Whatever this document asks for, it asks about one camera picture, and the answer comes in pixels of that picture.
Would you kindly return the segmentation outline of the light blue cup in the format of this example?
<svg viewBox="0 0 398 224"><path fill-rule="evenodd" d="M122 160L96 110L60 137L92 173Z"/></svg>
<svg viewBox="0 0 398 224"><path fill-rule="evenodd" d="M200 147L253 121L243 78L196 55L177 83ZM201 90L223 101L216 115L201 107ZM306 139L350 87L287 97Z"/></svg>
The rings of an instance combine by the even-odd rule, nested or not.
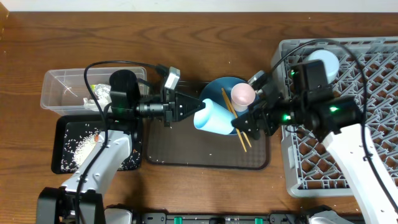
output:
<svg viewBox="0 0 398 224"><path fill-rule="evenodd" d="M209 98L204 99L203 103L205 108L194 114L194 127L215 134L230 134L234 130L231 122L235 119L232 112Z"/></svg>

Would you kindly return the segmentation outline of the white tissue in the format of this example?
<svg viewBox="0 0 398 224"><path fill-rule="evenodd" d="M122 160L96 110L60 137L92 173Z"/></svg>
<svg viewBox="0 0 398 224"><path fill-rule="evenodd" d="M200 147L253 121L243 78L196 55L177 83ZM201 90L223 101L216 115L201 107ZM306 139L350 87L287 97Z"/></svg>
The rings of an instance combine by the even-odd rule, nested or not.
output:
<svg viewBox="0 0 398 224"><path fill-rule="evenodd" d="M97 99L101 109L103 110L106 105L111 103L110 91L111 86L107 84L90 85L95 98ZM94 99L84 98L83 107L92 111L98 111Z"/></svg>

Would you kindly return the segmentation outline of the light blue bowl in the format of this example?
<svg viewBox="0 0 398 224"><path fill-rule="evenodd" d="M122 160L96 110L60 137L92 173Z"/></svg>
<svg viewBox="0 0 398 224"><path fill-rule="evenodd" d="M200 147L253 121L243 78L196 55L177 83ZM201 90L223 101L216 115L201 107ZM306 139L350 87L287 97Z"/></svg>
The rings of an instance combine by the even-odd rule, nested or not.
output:
<svg viewBox="0 0 398 224"><path fill-rule="evenodd" d="M304 58L304 62L311 60L321 60L324 63L326 77L328 83L331 84L337 77L340 62L337 56L328 50L316 50L312 52L308 57Z"/></svg>

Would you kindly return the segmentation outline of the white rice pile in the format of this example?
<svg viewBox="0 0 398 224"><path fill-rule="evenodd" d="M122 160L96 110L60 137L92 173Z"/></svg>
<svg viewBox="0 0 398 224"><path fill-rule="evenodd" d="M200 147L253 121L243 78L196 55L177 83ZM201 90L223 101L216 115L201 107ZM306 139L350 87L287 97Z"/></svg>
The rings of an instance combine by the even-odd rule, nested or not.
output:
<svg viewBox="0 0 398 224"><path fill-rule="evenodd" d="M94 136L100 133L100 126L100 121L73 122L66 125L63 146L58 150L61 158L56 165L56 173L72 174L79 168L96 145Z"/></svg>

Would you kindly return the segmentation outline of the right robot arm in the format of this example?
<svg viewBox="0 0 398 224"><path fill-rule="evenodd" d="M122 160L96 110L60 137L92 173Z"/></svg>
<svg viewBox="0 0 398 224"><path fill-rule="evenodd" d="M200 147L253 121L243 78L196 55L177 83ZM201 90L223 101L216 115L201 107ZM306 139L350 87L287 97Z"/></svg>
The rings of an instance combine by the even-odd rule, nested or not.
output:
<svg viewBox="0 0 398 224"><path fill-rule="evenodd" d="M285 99L276 82L263 71L249 81L259 98L232 125L259 139L278 126L303 126L341 169L366 223L397 223L397 187L377 155L364 109L350 96L335 97L324 64L312 60L292 66L294 96Z"/></svg>

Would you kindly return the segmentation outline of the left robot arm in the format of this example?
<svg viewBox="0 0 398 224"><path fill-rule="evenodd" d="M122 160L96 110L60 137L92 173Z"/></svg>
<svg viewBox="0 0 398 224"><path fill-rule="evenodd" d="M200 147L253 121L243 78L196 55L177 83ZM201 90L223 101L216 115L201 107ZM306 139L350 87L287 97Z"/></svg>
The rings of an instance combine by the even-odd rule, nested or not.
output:
<svg viewBox="0 0 398 224"><path fill-rule="evenodd" d="M93 150L59 188L46 187L37 200L37 223L139 223L140 215L122 205L104 207L103 197L121 164L142 139L144 118L181 121L203 109L198 98L175 91L179 73L169 73L162 94L141 96L130 70L109 79L110 104L99 109L102 130Z"/></svg>

